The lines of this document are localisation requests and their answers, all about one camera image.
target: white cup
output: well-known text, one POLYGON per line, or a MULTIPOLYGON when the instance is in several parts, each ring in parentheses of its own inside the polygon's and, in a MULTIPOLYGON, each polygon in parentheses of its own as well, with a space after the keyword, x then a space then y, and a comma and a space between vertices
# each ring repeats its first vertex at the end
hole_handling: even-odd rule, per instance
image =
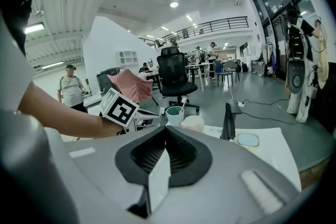
POLYGON ((184 119, 184 109, 180 114, 180 106, 172 106, 166 110, 166 115, 171 126, 181 126, 184 119))
POLYGON ((183 127, 189 130, 203 133, 204 120, 200 116, 192 115, 184 119, 183 127))

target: pink cloth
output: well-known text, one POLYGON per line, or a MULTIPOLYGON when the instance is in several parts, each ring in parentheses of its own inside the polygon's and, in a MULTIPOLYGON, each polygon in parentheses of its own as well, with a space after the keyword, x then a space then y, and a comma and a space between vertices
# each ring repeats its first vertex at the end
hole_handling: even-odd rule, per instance
POLYGON ((123 96, 135 103, 152 98, 153 80, 142 80, 126 69, 118 75, 107 75, 108 78, 119 88, 123 96))

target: cap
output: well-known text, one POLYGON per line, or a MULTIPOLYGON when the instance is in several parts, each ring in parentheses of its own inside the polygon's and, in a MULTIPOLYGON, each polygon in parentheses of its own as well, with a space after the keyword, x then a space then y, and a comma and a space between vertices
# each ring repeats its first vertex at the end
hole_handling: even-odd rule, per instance
POLYGON ((74 67, 73 65, 67 65, 65 69, 67 69, 67 68, 71 68, 73 70, 76 70, 76 67, 74 67))

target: gray floor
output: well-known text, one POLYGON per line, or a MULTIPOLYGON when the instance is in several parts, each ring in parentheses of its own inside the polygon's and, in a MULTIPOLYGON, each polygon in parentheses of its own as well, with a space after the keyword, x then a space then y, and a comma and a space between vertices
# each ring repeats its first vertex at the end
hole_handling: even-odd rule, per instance
MULTIPOLYGON (((256 74, 244 73, 240 82, 232 87, 232 95, 235 100, 242 102, 244 99, 262 103, 271 103, 274 100, 286 98, 284 95, 284 82, 277 78, 262 78, 256 74)), ((158 113, 160 107, 167 107, 168 100, 176 98, 161 99, 162 95, 158 90, 153 92, 153 96, 159 103, 155 105, 153 100, 147 100, 140 103, 140 107, 158 113)), ((210 85, 201 87, 189 95, 190 103, 200 106, 200 116, 204 119, 206 125, 223 126, 225 115, 225 102, 231 99, 231 94, 226 86, 217 87, 217 81, 211 81, 210 85)), ((279 101, 273 105, 259 105, 245 103, 242 111, 260 117, 274 118, 285 122, 294 123, 294 125, 285 124, 273 120, 260 120, 251 118, 247 115, 238 115, 236 118, 236 128, 242 129, 263 129, 280 127, 281 131, 289 145, 293 157, 302 171, 321 162, 331 155, 336 145, 332 134, 313 117, 309 117, 305 124, 297 123, 293 115, 286 113, 288 101, 279 101)), ((185 116, 196 114, 195 109, 186 108, 185 116)), ((166 117, 162 117, 161 124, 167 122, 166 117)))

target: black office chair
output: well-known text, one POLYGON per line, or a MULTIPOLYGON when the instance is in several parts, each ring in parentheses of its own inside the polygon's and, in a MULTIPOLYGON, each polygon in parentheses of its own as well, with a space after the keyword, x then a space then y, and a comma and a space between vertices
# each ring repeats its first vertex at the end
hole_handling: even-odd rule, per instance
MULTIPOLYGON (((197 90, 197 86, 188 82, 184 67, 184 54, 179 52, 176 47, 163 48, 161 56, 157 57, 159 63, 159 74, 162 78, 162 95, 164 97, 177 97, 177 102, 169 101, 169 107, 182 106, 182 96, 192 93, 197 90)), ((198 105, 185 104, 185 107, 196 108, 199 111, 198 105)))

